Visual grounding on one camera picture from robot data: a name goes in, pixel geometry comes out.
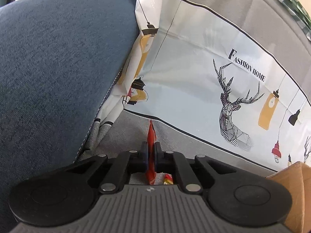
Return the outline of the blue sofa cushion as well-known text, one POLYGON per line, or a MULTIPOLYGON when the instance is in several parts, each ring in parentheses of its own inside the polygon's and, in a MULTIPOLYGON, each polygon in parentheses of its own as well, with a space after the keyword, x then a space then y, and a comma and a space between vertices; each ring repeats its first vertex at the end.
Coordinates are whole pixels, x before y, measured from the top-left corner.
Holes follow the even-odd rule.
POLYGON ((74 162, 139 35, 136 0, 1 8, 1 232, 17 183, 74 162))

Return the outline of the green checkered cloth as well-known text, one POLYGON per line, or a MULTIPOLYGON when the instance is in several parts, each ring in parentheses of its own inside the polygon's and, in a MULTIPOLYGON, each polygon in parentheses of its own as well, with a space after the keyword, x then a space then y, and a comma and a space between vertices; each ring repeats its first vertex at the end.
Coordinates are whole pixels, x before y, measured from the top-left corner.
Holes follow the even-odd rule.
POLYGON ((290 13, 310 41, 310 16, 299 0, 278 0, 290 13))

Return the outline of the brown cardboard box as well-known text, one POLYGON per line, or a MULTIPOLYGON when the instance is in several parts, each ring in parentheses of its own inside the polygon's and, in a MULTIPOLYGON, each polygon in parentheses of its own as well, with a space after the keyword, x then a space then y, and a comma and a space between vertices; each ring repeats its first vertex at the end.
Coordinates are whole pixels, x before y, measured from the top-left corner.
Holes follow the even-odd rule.
POLYGON ((285 220, 292 232, 310 232, 311 229, 311 171, 310 166, 296 162, 267 177, 282 184, 290 192, 292 208, 285 220))

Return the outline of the red gold snack packet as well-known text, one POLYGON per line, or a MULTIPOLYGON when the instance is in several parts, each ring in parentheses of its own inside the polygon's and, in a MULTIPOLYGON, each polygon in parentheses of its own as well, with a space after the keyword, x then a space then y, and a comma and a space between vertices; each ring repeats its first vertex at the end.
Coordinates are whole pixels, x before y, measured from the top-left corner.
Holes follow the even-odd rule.
POLYGON ((154 145, 156 142, 156 133, 153 127, 152 120, 149 121, 149 130, 147 135, 148 144, 148 169, 145 173, 149 185, 154 185, 156 181, 155 171, 155 149, 154 145))

